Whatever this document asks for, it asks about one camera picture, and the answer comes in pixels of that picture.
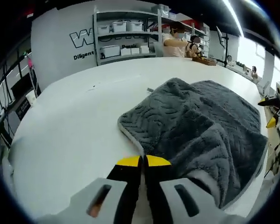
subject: computer monitor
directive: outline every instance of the computer monitor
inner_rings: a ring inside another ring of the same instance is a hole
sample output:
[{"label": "computer monitor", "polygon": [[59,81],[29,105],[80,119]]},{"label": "computer monitor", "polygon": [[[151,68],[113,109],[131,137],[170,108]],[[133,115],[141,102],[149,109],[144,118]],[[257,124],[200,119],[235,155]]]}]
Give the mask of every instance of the computer monitor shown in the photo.
[{"label": "computer monitor", "polygon": [[222,32],[220,31],[220,29],[217,26],[216,26],[216,28],[217,28],[220,44],[222,45],[223,48],[225,48],[225,42],[223,39]]}]

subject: yellow tape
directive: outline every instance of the yellow tape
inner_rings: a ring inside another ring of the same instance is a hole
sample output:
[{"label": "yellow tape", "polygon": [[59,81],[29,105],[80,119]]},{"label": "yellow tape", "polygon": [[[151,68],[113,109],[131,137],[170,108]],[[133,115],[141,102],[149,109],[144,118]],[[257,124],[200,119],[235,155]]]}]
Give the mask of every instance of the yellow tape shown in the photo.
[{"label": "yellow tape", "polygon": [[266,98],[263,98],[261,101],[259,101],[258,103],[262,103],[265,102]]},{"label": "yellow tape", "polygon": [[271,128],[271,127],[276,127],[276,119],[274,117],[272,117],[266,125],[266,128]]},{"label": "yellow tape", "polygon": [[153,155],[147,155],[147,160],[150,167],[171,165],[169,161]]},{"label": "yellow tape", "polygon": [[122,160],[119,160],[116,165],[121,165],[121,166],[128,166],[128,167],[137,167],[138,162],[139,162],[139,155],[137,156],[132,156],[128,158],[124,158]]}]

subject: wooden tray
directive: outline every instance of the wooden tray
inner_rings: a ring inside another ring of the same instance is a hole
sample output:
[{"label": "wooden tray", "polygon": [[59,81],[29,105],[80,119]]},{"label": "wooden tray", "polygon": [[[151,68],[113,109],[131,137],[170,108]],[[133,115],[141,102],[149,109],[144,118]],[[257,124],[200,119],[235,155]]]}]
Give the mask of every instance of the wooden tray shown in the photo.
[{"label": "wooden tray", "polygon": [[199,62],[199,63],[202,63],[202,64],[206,64],[206,65],[209,65],[209,66],[216,66],[217,63],[211,59],[206,59],[206,58],[199,58],[199,57],[193,57],[192,59],[193,62]]}]

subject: textured fabric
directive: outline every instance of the textured fabric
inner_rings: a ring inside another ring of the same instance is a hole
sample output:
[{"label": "textured fabric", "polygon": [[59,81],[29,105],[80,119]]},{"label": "textured fabric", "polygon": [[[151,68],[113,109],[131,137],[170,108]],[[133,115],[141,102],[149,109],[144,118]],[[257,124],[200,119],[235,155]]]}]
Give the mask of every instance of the textured fabric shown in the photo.
[{"label": "textured fabric", "polygon": [[118,125],[140,151],[169,160],[176,178],[194,177],[219,192],[220,208],[251,182],[266,149],[257,109],[212,81],[170,79]]}]

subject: shelf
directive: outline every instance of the shelf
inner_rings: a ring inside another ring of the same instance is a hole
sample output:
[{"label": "shelf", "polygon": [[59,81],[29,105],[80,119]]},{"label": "shelf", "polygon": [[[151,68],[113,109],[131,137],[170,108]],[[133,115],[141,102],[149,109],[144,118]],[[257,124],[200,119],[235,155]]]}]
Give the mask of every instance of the shelf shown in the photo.
[{"label": "shelf", "polygon": [[132,10],[116,10],[116,11],[97,11],[98,21],[112,20],[112,19],[148,19],[152,18],[158,20],[158,14],[132,11]]},{"label": "shelf", "polygon": [[[173,19],[170,19],[170,18],[166,18],[166,17],[162,17],[162,21],[165,22],[165,23],[172,23],[172,22],[180,22],[180,21],[177,21],[177,20],[173,20]],[[181,22],[186,28],[189,28],[191,31],[192,31],[192,27],[189,26],[188,24],[185,24],[183,22]],[[199,29],[196,29],[194,28],[195,32],[197,32],[198,34],[200,35],[204,35],[206,36],[205,32],[203,32],[202,30],[199,30]]]},{"label": "shelf", "polygon": [[135,31],[126,31],[126,32],[116,32],[116,33],[108,33],[103,35],[98,35],[98,38],[107,38],[111,36],[129,36],[129,35],[159,35],[156,32],[135,32]]},{"label": "shelf", "polygon": [[100,59],[101,64],[105,64],[108,62],[119,62],[124,61],[127,59],[135,59],[135,58],[142,58],[142,57],[155,57],[155,53],[149,53],[149,54],[137,54],[137,55],[124,55],[124,56],[114,56],[114,57],[108,57],[105,59]]}]

